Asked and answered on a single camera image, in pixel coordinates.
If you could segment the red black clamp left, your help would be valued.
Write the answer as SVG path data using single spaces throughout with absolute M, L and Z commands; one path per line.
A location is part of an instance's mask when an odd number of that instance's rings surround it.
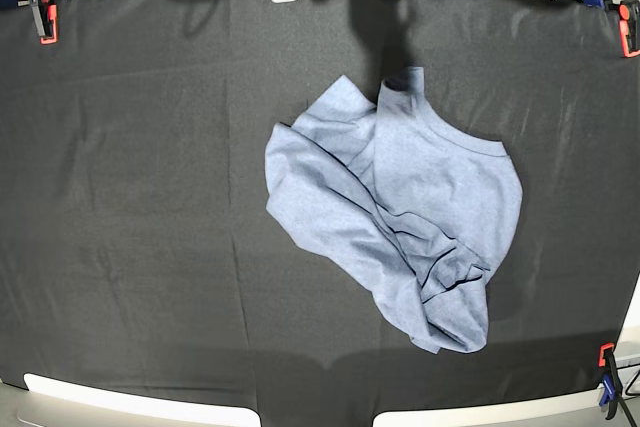
M 28 0 L 41 45 L 58 40 L 58 15 L 54 0 Z

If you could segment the red blue clamp front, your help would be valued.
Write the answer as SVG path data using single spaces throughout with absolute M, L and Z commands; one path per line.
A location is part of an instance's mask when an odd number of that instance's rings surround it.
M 598 357 L 598 366 L 602 372 L 601 384 L 604 388 L 599 406 L 607 407 L 606 420 L 612 420 L 616 416 L 621 391 L 621 383 L 614 356 L 614 347 L 614 343 L 603 344 L 600 347 Z

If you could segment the red black clamp right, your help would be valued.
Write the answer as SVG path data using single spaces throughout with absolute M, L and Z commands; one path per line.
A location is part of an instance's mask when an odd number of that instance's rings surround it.
M 639 30 L 639 1 L 622 0 L 618 12 L 620 16 L 619 33 L 623 55 L 626 58 L 639 55 L 640 30 Z

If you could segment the red black clamp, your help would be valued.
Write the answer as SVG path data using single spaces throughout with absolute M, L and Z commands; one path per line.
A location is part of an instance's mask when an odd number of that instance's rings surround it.
M 639 1 L 622 0 L 618 12 L 620 16 L 619 33 L 623 55 L 626 58 L 639 55 L 640 30 L 639 30 Z
M 28 0 L 41 45 L 58 40 L 58 15 L 54 0 Z

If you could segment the light blue t-shirt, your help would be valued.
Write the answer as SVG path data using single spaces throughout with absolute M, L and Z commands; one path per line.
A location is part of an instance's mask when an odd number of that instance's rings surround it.
M 436 113 L 422 68 L 384 79 L 375 101 L 336 80 L 275 125 L 265 177 L 267 211 L 294 243 L 369 291 L 414 345 L 486 345 L 486 287 L 515 236 L 521 182 L 502 143 Z

